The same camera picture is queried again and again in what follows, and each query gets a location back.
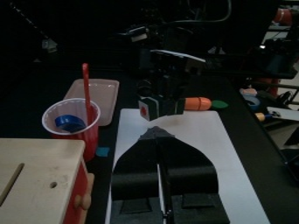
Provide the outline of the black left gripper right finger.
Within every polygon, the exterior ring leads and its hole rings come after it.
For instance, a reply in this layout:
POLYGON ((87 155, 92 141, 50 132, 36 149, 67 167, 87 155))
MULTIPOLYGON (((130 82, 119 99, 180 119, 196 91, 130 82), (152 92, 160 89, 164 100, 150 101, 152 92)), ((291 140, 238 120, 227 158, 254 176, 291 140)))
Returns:
POLYGON ((167 224, 230 224, 207 156, 164 129, 156 134, 156 159, 167 224))

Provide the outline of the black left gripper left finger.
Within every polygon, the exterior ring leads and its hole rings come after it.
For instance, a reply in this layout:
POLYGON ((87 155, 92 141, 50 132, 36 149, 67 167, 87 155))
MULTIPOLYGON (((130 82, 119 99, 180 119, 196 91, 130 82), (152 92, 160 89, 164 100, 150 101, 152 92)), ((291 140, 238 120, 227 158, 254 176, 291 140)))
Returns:
POLYGON ((163 224, 155 153, 156 128, 138 138, 116 161, 110 224, 163 224))

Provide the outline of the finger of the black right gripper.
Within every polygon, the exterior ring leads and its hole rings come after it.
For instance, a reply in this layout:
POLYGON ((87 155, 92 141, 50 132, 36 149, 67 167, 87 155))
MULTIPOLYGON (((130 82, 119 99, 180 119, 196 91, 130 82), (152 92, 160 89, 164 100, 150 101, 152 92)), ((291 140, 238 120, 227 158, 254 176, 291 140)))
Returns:
POLYGON ((163 114, 166 116, 172 115, 174 111, 175 111, 176 100, 168 94, 168 87, 167 87, 167 85, 163 85, 162 97, 163 97, 163 114))

